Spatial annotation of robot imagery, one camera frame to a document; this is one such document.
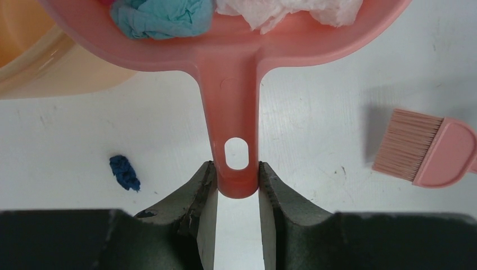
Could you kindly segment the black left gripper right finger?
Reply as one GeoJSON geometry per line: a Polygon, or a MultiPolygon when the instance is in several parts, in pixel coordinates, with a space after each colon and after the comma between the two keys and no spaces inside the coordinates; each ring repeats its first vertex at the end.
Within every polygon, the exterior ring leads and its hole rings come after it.
{"type": "Polygon", "coordinates": [[[266,162],[259,163],[258,179],[265,268],[328,268],[320,225],[332,214],[288,186],[266,162]]]}

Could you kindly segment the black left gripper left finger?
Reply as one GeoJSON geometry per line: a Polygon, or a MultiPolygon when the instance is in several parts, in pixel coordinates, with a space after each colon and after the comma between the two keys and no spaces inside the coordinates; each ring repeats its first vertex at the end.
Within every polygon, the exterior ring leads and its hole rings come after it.
{"type": "Polygon", "coordinates": [[[145,269],[213,269],[217,173],[206,161],[183,186],[134,217],[145,229],[145,269]]]}

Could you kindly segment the pink plastic dustpan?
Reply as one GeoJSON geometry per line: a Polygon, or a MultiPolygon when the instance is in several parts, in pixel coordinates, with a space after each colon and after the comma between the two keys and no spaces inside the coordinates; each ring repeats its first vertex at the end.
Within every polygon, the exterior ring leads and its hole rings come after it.
{"type": "Polygon", "coordinates": [[[322,25],[304,12],[271,31],[251,31],[239,16],[215,15],[198,37],[131,40],[97,1],[41,1],[75,42],[97,57],[137,71],[180,70],[198,83],[218,187],[240,199],[258,188],[258,112],[262,77],[275,68],[313,66],[345,57],[370,43],[409,1],[364,1],[349,26],[322,25]]]}

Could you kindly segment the pink hand brush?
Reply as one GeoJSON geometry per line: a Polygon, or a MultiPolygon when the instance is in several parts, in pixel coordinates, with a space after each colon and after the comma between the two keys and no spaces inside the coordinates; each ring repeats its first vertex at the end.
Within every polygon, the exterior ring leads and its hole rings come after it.
{"type": "Polygon", "coordinates": [[[394,109],[374,171],[423,188],[444,188],[476,173],[476,131],[463,121],[394,109]]]}

